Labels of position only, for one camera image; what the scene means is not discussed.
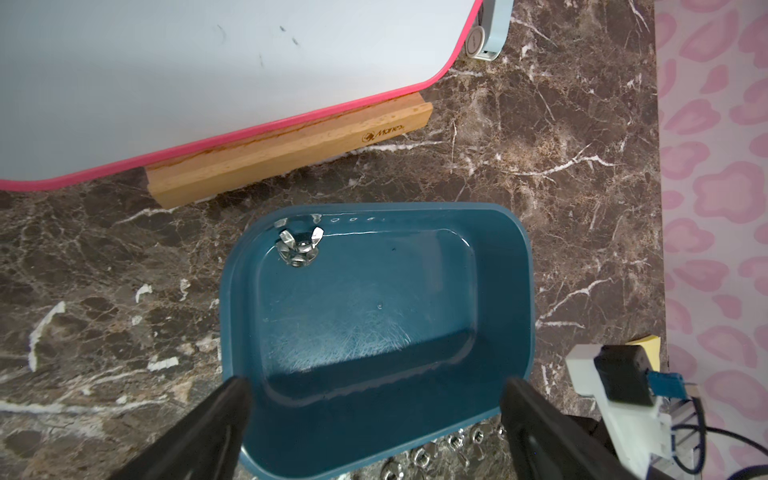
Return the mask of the wooden easel stand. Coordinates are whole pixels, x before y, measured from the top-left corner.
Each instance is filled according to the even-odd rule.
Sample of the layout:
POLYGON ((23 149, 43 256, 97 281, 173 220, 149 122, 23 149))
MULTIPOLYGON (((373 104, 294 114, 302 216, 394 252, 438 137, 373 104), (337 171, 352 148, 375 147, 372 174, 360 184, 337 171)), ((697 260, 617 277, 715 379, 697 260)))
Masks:
POLYGON ((148 166, 147 188, 164 209, 186 205, 421 129, 432 112, 408 94, 148 166))

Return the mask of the pile of wing nuts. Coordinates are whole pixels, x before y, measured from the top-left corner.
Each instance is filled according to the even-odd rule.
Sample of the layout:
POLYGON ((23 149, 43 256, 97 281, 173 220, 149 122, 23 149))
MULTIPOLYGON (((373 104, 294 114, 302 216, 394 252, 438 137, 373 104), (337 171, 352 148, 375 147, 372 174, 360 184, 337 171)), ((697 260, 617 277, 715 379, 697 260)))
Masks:
POLYGON ((275 248, 280 258, 289 266, 300 268, 310 265, 318 256, 318 245, 324 230, 318 226, 311 232, 293 235, 288 229, 279 233, 275 248))

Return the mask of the yellow sticky note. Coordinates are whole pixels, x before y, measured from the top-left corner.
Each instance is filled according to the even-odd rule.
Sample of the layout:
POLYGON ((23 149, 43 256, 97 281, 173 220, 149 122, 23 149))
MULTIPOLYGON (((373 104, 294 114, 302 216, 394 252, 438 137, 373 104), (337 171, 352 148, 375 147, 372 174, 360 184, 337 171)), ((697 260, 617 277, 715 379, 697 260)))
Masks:
POLYGON ((661 338, 657 335, 647 335, 645 337, 631 340, 628 342, 631 346, 640 346, 645 351, 651 368, 654 371, 661 370, 661 338))

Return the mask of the teal plastic storage box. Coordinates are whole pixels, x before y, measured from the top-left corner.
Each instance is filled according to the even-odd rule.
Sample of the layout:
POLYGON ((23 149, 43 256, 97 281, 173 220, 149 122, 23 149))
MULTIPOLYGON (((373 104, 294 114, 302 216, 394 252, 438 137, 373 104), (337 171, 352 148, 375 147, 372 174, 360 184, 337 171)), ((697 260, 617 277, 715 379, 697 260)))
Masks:
POLYGON ((535 349, 532 253, 488 203, 287 207, 229 254, 225 377, 250 382, 241 447, 260 479, 326 479, 494 416, 535 349), (294 268, 275 243, 324 230, 294 268))

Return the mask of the pink framed whiteboard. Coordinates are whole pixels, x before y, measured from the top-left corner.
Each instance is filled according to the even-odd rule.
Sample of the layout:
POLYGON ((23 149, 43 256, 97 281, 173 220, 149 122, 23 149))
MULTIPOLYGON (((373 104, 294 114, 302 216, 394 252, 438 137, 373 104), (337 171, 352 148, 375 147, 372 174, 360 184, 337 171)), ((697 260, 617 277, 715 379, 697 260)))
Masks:
POLYGON ((477 1, 5 1, 1 186, 57 189, 434 84, 477 1))

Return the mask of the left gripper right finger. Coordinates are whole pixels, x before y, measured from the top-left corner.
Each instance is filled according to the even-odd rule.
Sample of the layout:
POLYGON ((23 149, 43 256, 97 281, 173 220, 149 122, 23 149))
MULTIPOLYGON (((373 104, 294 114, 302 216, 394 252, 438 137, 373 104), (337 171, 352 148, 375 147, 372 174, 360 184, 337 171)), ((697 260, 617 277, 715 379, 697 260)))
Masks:
POLYGON ((604 421, 561 413, 527 381, 510 378, 501 420, 519 479, 633 479, 604 421))

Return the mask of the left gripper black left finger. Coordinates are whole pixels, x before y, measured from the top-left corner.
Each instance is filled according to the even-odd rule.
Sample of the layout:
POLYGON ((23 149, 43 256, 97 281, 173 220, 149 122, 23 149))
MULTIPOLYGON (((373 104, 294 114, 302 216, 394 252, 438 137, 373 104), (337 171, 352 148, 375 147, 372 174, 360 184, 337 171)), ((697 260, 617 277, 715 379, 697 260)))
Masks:
POLYGON ((252 409, 250 382, 231 377, 112 479, 231 479, 252 409))

